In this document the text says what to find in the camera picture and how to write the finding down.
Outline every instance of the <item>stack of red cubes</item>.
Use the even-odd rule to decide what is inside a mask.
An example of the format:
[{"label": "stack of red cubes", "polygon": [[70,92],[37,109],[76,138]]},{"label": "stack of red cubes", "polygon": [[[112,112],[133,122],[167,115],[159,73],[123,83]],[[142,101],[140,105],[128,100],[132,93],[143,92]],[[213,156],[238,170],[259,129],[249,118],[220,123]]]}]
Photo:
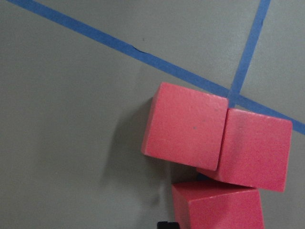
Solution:
[{"label": "stack of red cubes", "polygon": [[263,229],[258,188],[285,189],[292,123],[228,108],[212,94],[161,83],[142,152],[212,178],[173,184],[181,229]]}]

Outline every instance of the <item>blue tape line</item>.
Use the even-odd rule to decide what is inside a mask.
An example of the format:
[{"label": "blue tape line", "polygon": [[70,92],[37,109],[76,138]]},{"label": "blue tape line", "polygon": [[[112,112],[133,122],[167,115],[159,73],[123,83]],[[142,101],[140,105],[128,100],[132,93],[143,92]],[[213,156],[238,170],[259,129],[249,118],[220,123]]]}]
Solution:
[{"label": "blue tape line", "polygon": [[236,100],[236,104],[242,106],[243,108],[246,108],[250,111],[253,111],[255,113],[260,113],[263,115],[269,115],[269,116],[274,116],[274,117],[278,117],[278,118],[284,118],[284,119],[288,119],[292,122],[293,124],[293,128],[295,131],[305,135],[305,124],[301,123],[291,117],[288,117],[278,111],[275,111],[269,107],[266,107],[262,104],[259,104],[251,99],[248,99],[242,95],[238,96],[237,100]]},{"label": "blue tape line", "polygon": [[32,0],[7,0],[15,5],[18,5],[35,14],[45,17],[53,22],[56,22],[64,27],[67,27],[75,32],[78,32],[86,37],[89,37],[99,43],[107,45],[117,51],[120,51],[130,57],[133,57],[143,63],[155,67],[161,71],[171,74],[181,80],[191,83],[199,88],[209,91],[213,94],[226,97],[229,90],[212,81],[204,79],[192,72],[189,72],[172,63],[162,60],[149,53],[142,52],[132,45],[125,43],[117,38],[114,38],[102,31],[99,31],[89,25],[86,25],[78,20],[75,20],[67,15],[46,7]]},{"label": "blue tape line", "polygon": [[238,95],[242,89],[259,35],[262,30],[263,22],[269,8],[269,4],[270,0],[261,0],[257,8],[257,12],[244,48],[243,55],[240,59],[231,89],[228,94],[229,107],[235,106]]},{"label": "blue tape line", "polygon": [[[119,39],[116,39],[102,31],[99,31],[89,25],[77,21],[60,12],[52,10],[51,8],[48,8],[40,3],[34,2],[32,0],[7,0],[7,1],[15,5],[18,5],[26,10],[29,10],[33,13],[36,13],[42,17],[45,17],[53,22],[63,25],[71,30],[79,32],[84,36],[92,38],[97,42],[105,44],[115,50],[118,50],[126,55],[129,55],[139,61],[142,61],[150,66],[153,66],[159,70],[162,70],[168,74],[171,74],[177,78],[180,78],[188,83],[191,83],[213,94],[226,97],[229,93],[229,90],[225,87],[222,87],[209,80],[206,80],[194,73],[191,73],[183,68],[180,68],[167,61],[164,61],[158,57],[155,57],[148,53],[141,52],[130,44],[127,44]],[[257,102],[247,99],[241,95],[238,95],[236,99],[236,103],[253,112],[289,119],[294,124],[294,130],[305,135],[305,124],[299,121],[296,121],[286,115],[283,115],[277,111],[274,111],[266,106],[263,106]]]}]

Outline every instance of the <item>cube top face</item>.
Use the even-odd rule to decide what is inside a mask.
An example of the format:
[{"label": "cube top face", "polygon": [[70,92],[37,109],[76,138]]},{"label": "cube top face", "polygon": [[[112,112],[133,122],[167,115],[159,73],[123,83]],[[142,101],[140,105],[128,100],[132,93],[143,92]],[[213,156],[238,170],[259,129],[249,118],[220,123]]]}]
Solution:
[{"label": "cube top face", "polygon": [[[202,195],[185,198],[187,187],[189,193],[201,189]],[[264,228],[261,200],[254,188],[238,189],[237,186],[219,185],[215,181],[186,182],[173,185],[173,200],[175,218],[181,229]]]},{"label": "cube top face", "polygon": [[142,152],[216,170],[227,106],[226,98],[162,83],[152,101]]},{"label": "cube top face", "polygon": [[288,120],[229,109],[219,167],[216,173],[203,173],[223,182],[284,191],[291,134]]}]

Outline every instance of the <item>cube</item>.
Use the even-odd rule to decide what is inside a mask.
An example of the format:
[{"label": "cube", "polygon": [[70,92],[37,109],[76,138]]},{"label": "cube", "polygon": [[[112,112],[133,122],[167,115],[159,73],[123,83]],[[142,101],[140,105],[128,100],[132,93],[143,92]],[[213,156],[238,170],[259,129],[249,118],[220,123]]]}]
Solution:
[{"label": "cube", "polygon": [[231,184],[283,192],[292,123],[238,109],[229,109],[216,171],[198,169]]},{"label": "cube", "polygon": [[153,97],[142,153],[216,170],[228,100],[170,83]]},{"label": "cube", "polygon": [[259,191],[213,180],[172,186],[181,229],[263,229]]}]

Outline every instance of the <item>red block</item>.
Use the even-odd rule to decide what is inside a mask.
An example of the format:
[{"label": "red block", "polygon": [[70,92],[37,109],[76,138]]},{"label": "red block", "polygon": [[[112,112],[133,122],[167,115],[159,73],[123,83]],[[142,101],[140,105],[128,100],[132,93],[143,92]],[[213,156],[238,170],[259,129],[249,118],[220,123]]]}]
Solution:
[{"label": "red block", "polygon": [[216,170],[227,106],[226,98],[161,83],[152,100],[142,153]]},{"label": "red block", "polygon": [[288,120],[229,109],[218,169],[198,171],[222,182],[283,192],[291,134]]},{"label": "red block", "polygon": [[175,220],[181,229],[263,229],[259,191],[217,181],[172,186]]}]

